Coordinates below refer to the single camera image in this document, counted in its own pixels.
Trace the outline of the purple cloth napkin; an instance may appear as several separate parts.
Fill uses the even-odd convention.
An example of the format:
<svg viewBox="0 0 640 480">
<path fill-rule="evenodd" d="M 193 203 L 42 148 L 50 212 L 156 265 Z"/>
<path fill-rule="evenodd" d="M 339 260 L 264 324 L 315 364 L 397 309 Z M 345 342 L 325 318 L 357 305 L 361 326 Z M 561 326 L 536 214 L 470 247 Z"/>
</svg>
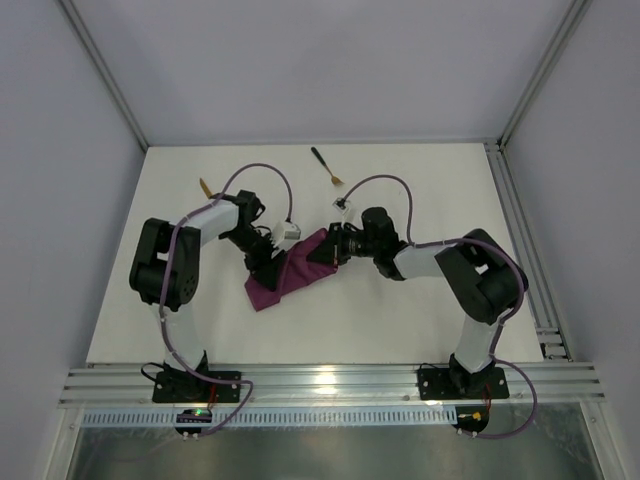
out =
<svg viewBox="0 0 640 480">
<path fill-rule="evenodd" d="M 294 291 L 306 288 L 317 281 L 334 275 L 338 268 L 329 263 L 317 263 L 307 259 L 320 244 L 327 239 L 328 230 L 321 228 L 306 239 L 297 242 L 284 257 L 283 265 L 278 269 L 278 279 L 274 291 L 259 284 L 251 276 L 245 282 L 249 301 L 256 312 L 278 304 L 281 299 Z"/>
</svg>

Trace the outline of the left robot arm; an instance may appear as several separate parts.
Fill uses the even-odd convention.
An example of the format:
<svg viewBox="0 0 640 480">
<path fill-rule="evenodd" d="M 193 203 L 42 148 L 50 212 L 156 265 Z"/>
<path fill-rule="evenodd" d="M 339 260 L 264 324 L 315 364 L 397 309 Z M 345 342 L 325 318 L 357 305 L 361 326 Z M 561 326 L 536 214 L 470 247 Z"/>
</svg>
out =
<svg viewBox="0 0 640 480">
<path fill-rule="evenodd" d="M 200 277 L 202 248 L 229 240 L 244 255 L 252 302 L 282 286 L 286 253 L 255 226 L 265 211 L 255 193 L 218 195 L 177 224 L 150 218 L 143 224 L 129 285 L 143 303 L 157 308 L 165 359 L 153 376 L 158 404 L 237 403 L 246 380 L 238 371 L 214 371 L 195 328 L 191 302 Z"/>
</svg>

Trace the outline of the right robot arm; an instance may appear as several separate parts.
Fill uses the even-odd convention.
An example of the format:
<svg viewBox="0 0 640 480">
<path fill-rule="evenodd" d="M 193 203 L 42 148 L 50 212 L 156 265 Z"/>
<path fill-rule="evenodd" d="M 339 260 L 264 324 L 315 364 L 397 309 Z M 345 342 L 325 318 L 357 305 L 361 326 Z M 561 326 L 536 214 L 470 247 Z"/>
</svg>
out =
<svg viewBox="0 0 640 480">
<path fill-rule="evenodd" d="M 422 364 L 416 373 L 423 400 L 508 397 L 495 350 L 504 325 L 521 307 L 528 279 L 483 229 L 458 238 L 410 244 L 396 232 L 382 207 L 361 215 L 362 225 L 333 223 L 307 256 L 311 263 L 339 267 L 369 258 L 390 280 L 432 277 L 446 281 L 465 314 L 461 336 L 447 366 Z"/>
</svg>

